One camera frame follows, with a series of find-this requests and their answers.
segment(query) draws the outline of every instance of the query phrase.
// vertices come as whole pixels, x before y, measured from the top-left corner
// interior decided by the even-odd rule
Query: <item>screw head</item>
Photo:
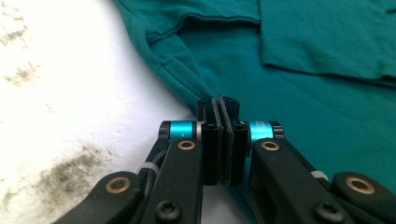
[[[315,214],[325,223],[343,223],[344,214],[331,202],[318,203],[314,208]]]
[[[131,181],[125,176],[118,176],[106,184],[106,190],[109,193],[117,194],[122,193],[131,186]]]
[[[160,223],[176,223],[181,217],[180,205],[172,201],[162,201],[155,208],[155,217]]]

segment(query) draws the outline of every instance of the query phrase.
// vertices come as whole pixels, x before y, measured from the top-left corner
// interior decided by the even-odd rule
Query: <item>garment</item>
[[[136,50],[192,111],[227,95],[279,121],[332,177],[396,193],[396,12],[389,1],[115,0]]]

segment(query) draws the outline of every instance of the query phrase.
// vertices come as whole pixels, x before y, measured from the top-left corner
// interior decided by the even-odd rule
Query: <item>blue ring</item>
[[[251,144],[262,138],[274,138],[272,126],[268,121],[250,121]]]
[[[177,120],[171,122],[170,138],[192,138],[192,121]]]

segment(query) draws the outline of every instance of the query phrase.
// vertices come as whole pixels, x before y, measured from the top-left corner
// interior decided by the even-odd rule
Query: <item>fabric fold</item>
[[[312,75],[396,78],[396,23],[384,1],[261,0],[262,64]]]

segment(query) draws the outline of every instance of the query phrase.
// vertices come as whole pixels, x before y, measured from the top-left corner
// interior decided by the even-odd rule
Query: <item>dirty white surface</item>
[[[134,51],[111,0],[2,0],[0,223],[51,223],[104,175],[135,172],[191,112]],[[205,188],[202,223],[248,223]]]

